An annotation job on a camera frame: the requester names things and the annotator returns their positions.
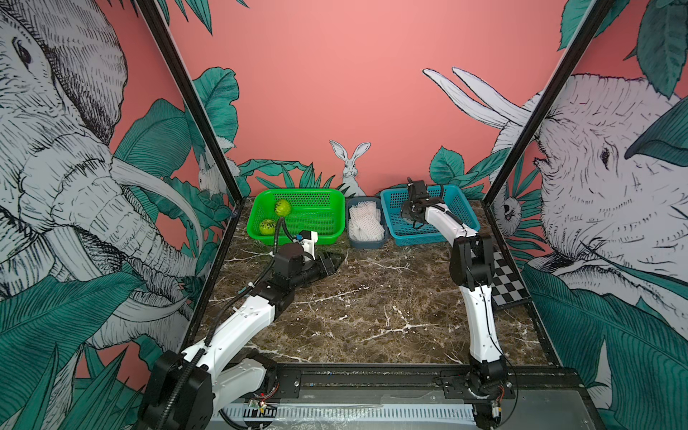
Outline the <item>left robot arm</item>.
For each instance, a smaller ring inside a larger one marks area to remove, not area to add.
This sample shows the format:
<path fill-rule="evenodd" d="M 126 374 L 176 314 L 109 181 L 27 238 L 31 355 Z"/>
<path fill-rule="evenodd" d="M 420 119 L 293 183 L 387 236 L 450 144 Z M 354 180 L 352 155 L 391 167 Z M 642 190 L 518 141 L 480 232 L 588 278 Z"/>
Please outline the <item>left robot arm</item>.
<path fill-rule="evenodd" d="M 298 288 L 332 276 L 345 259 L 316 252 L 315 231 L 287 238 L 273 244 L 270 263 L 217 313 L 202 340 L 158 358 L 138 411 L 140 428 L 204 429 L 221 417 L 239 429 L 227 413 L 230 404 L 249 399 L 269 408 L 280 390 L 276 363 L 255 351 L 241 360 L 237 355 L 291 305 Z"/>

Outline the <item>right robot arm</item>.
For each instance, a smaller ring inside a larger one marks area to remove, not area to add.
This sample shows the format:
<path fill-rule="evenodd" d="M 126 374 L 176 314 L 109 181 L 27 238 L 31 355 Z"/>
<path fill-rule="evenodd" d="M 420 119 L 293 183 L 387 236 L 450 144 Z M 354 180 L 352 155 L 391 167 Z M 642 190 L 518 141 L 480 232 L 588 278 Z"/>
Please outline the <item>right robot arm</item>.
<path fill-rule="evenodd" d="M 409 195 L 402 205 L 401 217 L 433 226 L 452 248 L 449 273 L 460 287 L 469 323 L 469 392 L 479 400 L 500 401 L 506 393 L 508 369 L 492 308 L 492 238 L 464 223 L 442 197 L 430 195 L 424 181 L 409 179 L 407 188 Z"/>

